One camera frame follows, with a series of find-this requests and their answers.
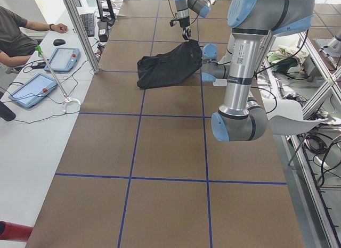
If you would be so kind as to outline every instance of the green clip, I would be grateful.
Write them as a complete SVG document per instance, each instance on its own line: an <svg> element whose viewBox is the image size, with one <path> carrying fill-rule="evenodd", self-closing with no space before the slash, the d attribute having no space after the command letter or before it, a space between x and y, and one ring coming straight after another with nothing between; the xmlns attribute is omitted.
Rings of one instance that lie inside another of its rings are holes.
<svg viewBox="0 0 341 248"><path fill-rule="evenodd" d="M41 49L41 47L40 46L36 46L36 51L38 51L38 56L39 57L42 57L42 49Z"/></svg>

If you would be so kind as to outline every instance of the white desk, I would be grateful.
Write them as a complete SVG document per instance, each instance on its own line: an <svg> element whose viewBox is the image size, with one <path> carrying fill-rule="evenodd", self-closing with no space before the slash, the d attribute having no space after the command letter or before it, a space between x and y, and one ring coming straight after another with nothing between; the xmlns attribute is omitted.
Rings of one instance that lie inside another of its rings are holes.
<svg viewBox="0 0 341 248"><path fill-rule="evenodd" d="M94 12L94 9L80 9L79 13ZM61 16L58 22L69 27L66 34L48 32L41 43L41 48L46 57L50 57L56 48L53 41L62 38L66 44L60 47L78 47L80 59L71 73L77 70L87 60L78 36L73 32L73 25L67 12ZM89 38L90 44L96 42L94 37ZM38 60L37 52L30 61ZM44 70L33 70L29 73L20 72L15 81L26 82L36 73L45 73ZM65 76L57 74L62 81ZM93 76L90 64L87 62L74 75L78 86L72 93L72 97L83 102ZM76 82L69 78L63 82L63 88L69 93ZM18 88L12 85L9 92ZM5 93L1 101L9 101L8 93ZM59 87L49 96L57 102L63 102L64 97ZM23 109L13 102L6 105L17 115L17 120L26 122L39 120L54 114L63 113L63 105L56 104L49 98L43 99L32 109ZM68 112L79 110L77 103L70 103ZM33 226L44 202L46 193L53 179L55 170L59 164L70 133L77 119L78 113L50 118L41 122L25 124L16 121L6 122L0 118L0 220ZM0 241L1 248L24 247L25 243Z"/></svg>

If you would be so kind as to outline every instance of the person's hand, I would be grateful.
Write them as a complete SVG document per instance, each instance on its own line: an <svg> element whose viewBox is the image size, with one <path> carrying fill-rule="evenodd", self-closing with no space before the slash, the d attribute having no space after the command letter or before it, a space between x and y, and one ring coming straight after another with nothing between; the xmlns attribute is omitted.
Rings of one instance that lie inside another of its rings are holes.
<svg viewBox="0 0 341 248"><path fill-rule="evenodd" d="M68 31L68 27L62 23L54 24L51 26L51 28L52 28L52 30L59 32L60 34L64 34L65 32Z"/></svg>

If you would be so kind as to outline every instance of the person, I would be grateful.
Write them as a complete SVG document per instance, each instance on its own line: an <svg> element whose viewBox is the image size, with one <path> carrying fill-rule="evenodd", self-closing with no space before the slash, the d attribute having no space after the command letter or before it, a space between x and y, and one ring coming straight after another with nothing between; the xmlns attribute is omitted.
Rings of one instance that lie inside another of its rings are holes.
<svg viewBox="0 0 341 248"><path fill-rule="evenodd" d="M45 24L29 21L0 6L0 63L8 67L25 64L38 45L36 40L25 35L19 27L34 31L53 30L61 34L68 30L65 24Z"/></svg>

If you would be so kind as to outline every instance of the shirt sleeve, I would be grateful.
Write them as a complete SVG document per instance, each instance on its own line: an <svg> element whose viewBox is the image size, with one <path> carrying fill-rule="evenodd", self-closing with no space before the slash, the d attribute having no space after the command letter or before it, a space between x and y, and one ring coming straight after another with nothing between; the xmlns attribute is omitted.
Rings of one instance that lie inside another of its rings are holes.
<svg viewBox="0 0 341 248"><path fill-rule="evenodd" d="M10 10L5 9L6 12L8 13L9 16L11 16L13 18L13 20L15 21L15 23L19 26L19 27L25 27L27 25L27 19L22 18L21 16L13 13Z"/></svg>

